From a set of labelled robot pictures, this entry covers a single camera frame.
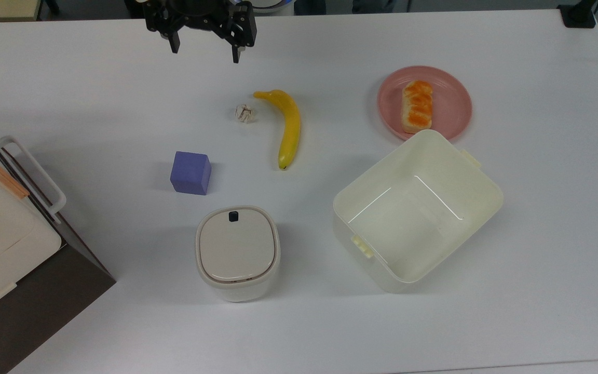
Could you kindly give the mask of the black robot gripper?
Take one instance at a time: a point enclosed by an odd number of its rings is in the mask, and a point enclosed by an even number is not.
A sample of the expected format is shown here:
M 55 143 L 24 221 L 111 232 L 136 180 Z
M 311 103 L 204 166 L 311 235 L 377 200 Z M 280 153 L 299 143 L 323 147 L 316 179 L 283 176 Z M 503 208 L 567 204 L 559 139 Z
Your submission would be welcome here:
M 181 28 L 211 31 L 232 47 L 233 62 L 239 63 L 241 49 L 253 47 L 257 28 L 252 3 L 245 1 L 144 1 L 147 29 L 169 41 L 178 53 Z

